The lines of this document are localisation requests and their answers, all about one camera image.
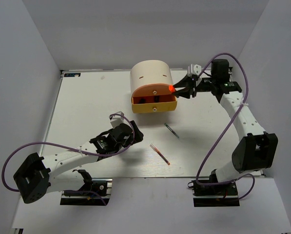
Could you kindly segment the orange highlighter marker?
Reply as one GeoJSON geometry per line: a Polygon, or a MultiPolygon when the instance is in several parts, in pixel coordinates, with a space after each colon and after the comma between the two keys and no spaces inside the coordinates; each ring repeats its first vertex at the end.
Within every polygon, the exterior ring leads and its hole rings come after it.
{"type": "Polygon", "coordinates": [[[169,85],[168,89],[172,94],[176,92],[176,89],[174,88],[173,85],[169,85]]]}

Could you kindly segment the orange drawer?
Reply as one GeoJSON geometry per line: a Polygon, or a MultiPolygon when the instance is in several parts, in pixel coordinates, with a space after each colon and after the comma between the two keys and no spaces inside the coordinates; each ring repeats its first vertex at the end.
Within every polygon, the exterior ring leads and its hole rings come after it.
{"type": "Polygon", "coordinates": [[[138,97],[151,97],[151,96],[171,96],[172,101],[176,100],[176,97],[172,95],[169,90],[170,84],[165,83],[152,83],[140,86],[132,92],[131,100],[138,97]]]}

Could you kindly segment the cream round drawer box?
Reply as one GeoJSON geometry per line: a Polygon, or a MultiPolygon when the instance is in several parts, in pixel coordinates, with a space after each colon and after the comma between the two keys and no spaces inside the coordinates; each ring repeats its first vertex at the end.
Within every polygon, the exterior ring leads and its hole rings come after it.
{"type": "Polygon", "coordinates": [[[160,60],[146,60],[139,62],[131,69],[131,94],[136,88],[152,83],[173,84],[168,64],[160,60]]]}

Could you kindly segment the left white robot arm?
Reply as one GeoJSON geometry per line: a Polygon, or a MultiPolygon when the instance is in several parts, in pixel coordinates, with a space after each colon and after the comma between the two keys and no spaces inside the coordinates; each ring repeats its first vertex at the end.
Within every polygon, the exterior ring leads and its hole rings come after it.
{"type": "Polygon", "coordinates": [[[90,139],[79,148],[64,146],[65,152],[44,158],[30,154],[15,172],[13,178],[23,202],[33,203],[43,197],[55,185],[55,177],[104,158],[126,151],[143,140],[143,133],[134,121],[111,121],[112,128],[90,139]]]}

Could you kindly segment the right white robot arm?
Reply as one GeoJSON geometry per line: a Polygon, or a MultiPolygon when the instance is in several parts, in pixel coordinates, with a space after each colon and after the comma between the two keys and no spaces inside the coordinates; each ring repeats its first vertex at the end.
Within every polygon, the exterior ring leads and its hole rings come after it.
{"type": "Polygon", "coordinates": [[[213,59],[209,65],[211,67],[209,77],[202,78],[204,69],[200,65],[191,64],[186,76],[169,89],[174,96],[182,98],[194,98],[197,93],[210,92],[229,115],[230,122],[205,158],[209,158],[231,125],[236,129],[239,143],[232,153],[231,160],[213,170],[208,183],[196,181],[199,186],[209,186],[214,194],[219,195],[226,190],[227,184],[236,182],[254,171],[270,168],[278,137],[276,134],[268,133],[253,116],[246,105],[249,91],[243,91],[236,81],[230,80],[228,60],[213,59]]]}

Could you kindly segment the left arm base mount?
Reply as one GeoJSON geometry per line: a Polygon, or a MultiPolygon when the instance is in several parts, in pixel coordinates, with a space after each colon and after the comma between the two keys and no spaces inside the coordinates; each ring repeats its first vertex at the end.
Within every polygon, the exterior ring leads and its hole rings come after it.
{"type": "Polygon", "coordinates": [[[113,180],[109,178],[93,179],[77,191],[62,192],[60,205],[69,206],[106,206],[111,197],[113,180]]]}

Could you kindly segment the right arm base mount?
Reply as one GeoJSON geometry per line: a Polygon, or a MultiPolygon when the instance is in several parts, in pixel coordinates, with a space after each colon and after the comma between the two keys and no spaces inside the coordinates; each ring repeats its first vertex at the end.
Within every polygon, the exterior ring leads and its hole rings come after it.
{"type": "Polygon", "coordinates": [[[192,180],[188,183],[188,188],[193,191],[194,207],[240,206],[235,182],[218,186],[202,186],[192,180]]]}

